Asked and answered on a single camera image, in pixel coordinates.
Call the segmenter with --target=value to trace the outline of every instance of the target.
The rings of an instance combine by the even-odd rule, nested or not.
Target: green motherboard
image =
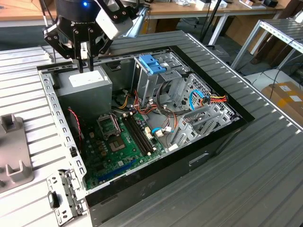
[[[139,124],[144,124],[141,124],[141,130],[144,131],[147,125],[142,116],[136,113],[132,118]],[[108,132],[115,128],[109,119],[102,122],[102,125],[92,122],[86,130],[82,131],[84,141],[81,146],[81,156],[87,169],[85,182],[88,190],[151,161],[165,152],[160,142],[153,138],[147,140],[153,152],[144,154],[123,123],[123,119],[118,118],[116,122],[121,132],[118,136],[111,135],[104,138],[104,131]]]

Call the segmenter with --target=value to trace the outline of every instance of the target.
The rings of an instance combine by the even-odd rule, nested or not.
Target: aluminum profile table
[[[103,224],[104,227],[292,226],[303,220],[303,134],[236,72],[182,31],[120,39],[112,54],[178,45],[256,120],[219,156]],[[45,47],[51,54],[51,48]],[[59,55],[58,62],[65,61]],[[36,66],[49,64],[41,48],[0,52],[0,114],[25,122],[35,178],[0,194],[0,223],[56,226],[45,178],[63,155]],[[83,216],[68,227],[90,227]]]
[[[299,51],[300,53],[303,53],[303,25],[302,24],[297,23],[292,19],[259,20],[255,25],[254,29],[252,30],[252,32],[250,33],[249,37],[247,38],[246,42],[242,46],[241,50],[239,51],[237,57],[233,61],[231,65],[232,69],[235,69],[238,66],[250,42],[253,40],[253,38],[256,36],[256,34],[259,32],[261,28],[265,29],[265,32],[257,41],[254,50],[252,50],[252,54],[254,54],[254,52],[259,47],[259,45],[261,44],[267,33],[274,35],[275,37],[282,40],[283,42],[285,42],[286,44],[288,44],[293,48],[293,50],[286,56],[286,58],[278,66],[279,69],[283,67],[283,65],[288,61],[288,59],[296,50]]]

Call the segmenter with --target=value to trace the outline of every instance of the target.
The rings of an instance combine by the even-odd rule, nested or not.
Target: red cable
[[[80,140],[82,140],[82,138],[81,138],[81,129],[80,129],[80,123],[79,123],[79,120],[78,120],[78,117],[77,117],[77,115],[75,114],[75,112],[73,111],[73,110],[71,110],[71,109],[68,109],[74,116],[75,116],[75,118],[76,118],[76,121],[77,121],[77,124],[78,124],[78,130],[79,130],[79,138],[80,138]]]

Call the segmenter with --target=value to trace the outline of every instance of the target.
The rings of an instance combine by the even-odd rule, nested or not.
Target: blue drive bay latch
[[[158,61],[154,59],[150,54],[141,55],[139,61],[148,69],[151,74],[157,74],[166,72],[166,68],[160,66]]]

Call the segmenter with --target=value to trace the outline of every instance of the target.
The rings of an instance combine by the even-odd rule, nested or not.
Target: blue cable
[[[189,105],[190,105],[190,108],[191,108],[192,110],[195,109],[195,108],[194,108],[194,105],[193,105],[193,93],[194,93],[194,92],[196,92],[198,95],[200,95],[201,98],[204,98],[204,97],[205,97],[201,91],[196,90],[196,89],[193,90],[193,91],[190,93],[190,95],[189,95]]]
[[[151,132],[152,132],[152,134],[154,134],[155,133],[155,131],[158,131],[158,130],[161,130],[162,128],[154,128]]]
[[[162,129],[162,128],[154,128],[151,132],[152,132],[152,134],[154,134],[155,131],[158,131],[158,130],[164,130],[164,129]]]

